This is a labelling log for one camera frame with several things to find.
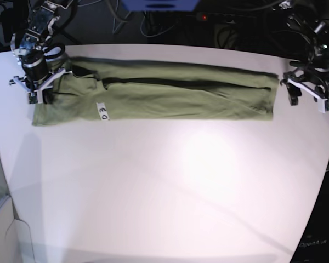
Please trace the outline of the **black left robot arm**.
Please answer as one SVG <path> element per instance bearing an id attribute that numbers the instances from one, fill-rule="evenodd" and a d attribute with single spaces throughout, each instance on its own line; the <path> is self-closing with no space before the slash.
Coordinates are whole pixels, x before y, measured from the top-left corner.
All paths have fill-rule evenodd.
<path id="1" fill-rule="evenodd" d="M 311 9 L 310 1 L 281 1 L 278 8 L 288 12 L 290 32 L 305 40 L 305 58 L 290 61 L 294 70 L 285 72 L 280 84 L 288 91 L 290 105 L 297 106 L 302 91 L 310 94 L 321 113 L 329 112 L 329 24 L 297 6 Z"/>

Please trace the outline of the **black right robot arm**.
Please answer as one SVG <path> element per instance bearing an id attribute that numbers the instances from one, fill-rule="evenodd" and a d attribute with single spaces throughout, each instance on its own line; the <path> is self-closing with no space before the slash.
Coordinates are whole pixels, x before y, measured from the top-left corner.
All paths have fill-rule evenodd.
<path id="1" fill-rule="evenodd" d="M 65 54 L 65 45 L 52 44 L 52 39 L 73 20 L 77 8 L 77 1 L 38 1 L 29 13 L 27 28 L 13 34 L 10 48 L 25 75 L 14 76 L 9 84 L 23 88 L 29 104 L 51 104 L 54 81 L 72 74 L 49 62 Z"/>

